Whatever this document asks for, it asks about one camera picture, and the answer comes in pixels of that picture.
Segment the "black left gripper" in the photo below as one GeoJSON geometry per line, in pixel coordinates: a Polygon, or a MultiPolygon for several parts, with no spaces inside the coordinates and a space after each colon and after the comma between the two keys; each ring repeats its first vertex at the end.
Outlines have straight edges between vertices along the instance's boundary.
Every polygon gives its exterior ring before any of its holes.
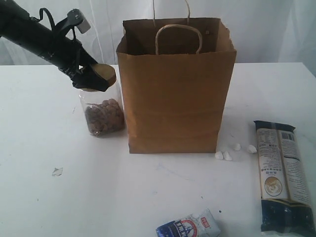
{"type": "Polygon", "coordinates": [[[109,88],[107,80],[92,68],[97,61],[82,45],[61,45],[59,48],[60,70],[72,81],[76,89],[89,89],[105,92],[109,88]]]}

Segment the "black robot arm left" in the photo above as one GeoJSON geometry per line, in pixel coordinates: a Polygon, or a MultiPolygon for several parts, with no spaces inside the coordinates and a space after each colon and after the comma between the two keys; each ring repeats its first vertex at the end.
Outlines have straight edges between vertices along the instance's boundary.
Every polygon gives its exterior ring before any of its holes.
{"type": "Polygon", "coordinates": [[[74,88],[105,92],[116,82],[112,67],[98,64],[76,38],[67,33],[78,29],[81,34],[91,26],[79,9],[55,23],[47,8],[32,17],[13,0],[0,2],[0,35],[45,61],[55,65],[72,81],[74,88]]]}

